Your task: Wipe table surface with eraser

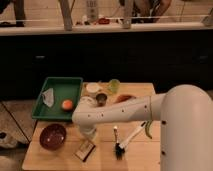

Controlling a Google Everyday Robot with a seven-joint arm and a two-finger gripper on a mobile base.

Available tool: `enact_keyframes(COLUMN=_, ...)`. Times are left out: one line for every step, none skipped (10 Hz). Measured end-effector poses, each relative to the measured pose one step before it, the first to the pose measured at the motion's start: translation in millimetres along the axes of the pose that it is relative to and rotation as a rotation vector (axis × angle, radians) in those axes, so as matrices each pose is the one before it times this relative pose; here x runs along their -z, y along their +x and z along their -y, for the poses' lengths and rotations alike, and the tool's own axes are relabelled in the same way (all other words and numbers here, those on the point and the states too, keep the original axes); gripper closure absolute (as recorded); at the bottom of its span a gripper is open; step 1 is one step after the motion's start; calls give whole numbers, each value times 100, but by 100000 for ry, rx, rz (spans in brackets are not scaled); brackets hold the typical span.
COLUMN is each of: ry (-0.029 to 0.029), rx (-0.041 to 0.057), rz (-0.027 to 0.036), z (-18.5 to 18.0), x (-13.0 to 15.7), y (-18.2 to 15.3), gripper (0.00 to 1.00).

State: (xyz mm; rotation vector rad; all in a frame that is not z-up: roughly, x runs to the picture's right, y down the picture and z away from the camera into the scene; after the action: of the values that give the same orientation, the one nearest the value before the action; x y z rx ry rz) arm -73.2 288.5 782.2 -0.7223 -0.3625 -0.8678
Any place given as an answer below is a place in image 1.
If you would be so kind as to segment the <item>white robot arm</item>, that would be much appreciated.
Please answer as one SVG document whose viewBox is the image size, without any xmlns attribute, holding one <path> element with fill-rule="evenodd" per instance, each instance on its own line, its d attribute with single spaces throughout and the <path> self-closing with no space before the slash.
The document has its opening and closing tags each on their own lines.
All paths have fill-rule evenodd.
<svg viewBox="0 0 213 171">
<path fill-rule="evenodd" d="M 82 99 L 72 121 L 92 138 L 101 123 L 158 121 L 160 171 L 213 171 L 213 99 L 194 85 L 178 85 L 168 92 L 104 107 Z"/>
</svg>

